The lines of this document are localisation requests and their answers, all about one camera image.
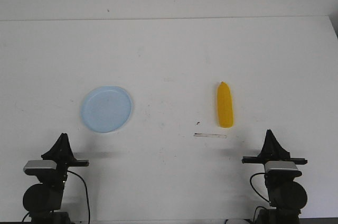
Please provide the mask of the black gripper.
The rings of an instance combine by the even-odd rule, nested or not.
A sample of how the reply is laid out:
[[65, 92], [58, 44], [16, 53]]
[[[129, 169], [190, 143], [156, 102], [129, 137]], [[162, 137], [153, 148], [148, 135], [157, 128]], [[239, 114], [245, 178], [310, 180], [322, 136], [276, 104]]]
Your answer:
[[57, 171], [63, 179], [68, 176], [68, 168], [89, 166], [88, 160], [78, 160], [74, 157], [67, 133], [62, 133], [49, 152], [41, 155], [41, 157], [43, 160], [56, 162]]
[[271, 129], [266, 131], [261, 152], [257, 156], [243, 156], [242, 164], [266, 164], [269, 161], [288, 161], [296, 165], [306, 165], [307, 159], [301, 157], [290, 157], [289, 152], [286, 151], [278, 142]]

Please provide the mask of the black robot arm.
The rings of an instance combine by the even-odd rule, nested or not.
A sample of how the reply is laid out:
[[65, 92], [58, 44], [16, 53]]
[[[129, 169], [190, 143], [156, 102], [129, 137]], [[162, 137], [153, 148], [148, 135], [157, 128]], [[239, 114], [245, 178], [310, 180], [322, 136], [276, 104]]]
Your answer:
[[88, 210], [88, 223], [91, 220], [89, 193], [85, 180], [77, 173], [70, 171], [71, 167], [87, 167], [88, 160], [75, 158], [68, 134], [62, 133], [55, 144], [40, 160], [29, 160], [23, 167], [23, 172], [35, 176], [39, 183], [30, 186], [23, 195], [23, 207], [26, 217], [31, 223], [73, 223], [69, 213], [61, 211], [61, 204], [68, 174], [78, 177], [85, 189]]
[[[264, 144], [257, 156], [244, 156], [243, 164], [262, 164], [264, 171], [250, 176], [249, 183], [253, 191], [270, 208], [257, 206], [250, 223], [300, 223], [301, 209], [307, 204], [308, 196], [302, 185], [294, 179], [302, 176], [298, 165], [307, 164], [305, 158], [291, 157], [271, 129], [266, 131]], [[262, 175], [268, 197], [265, 198], [253, 185], [253, 178]]]

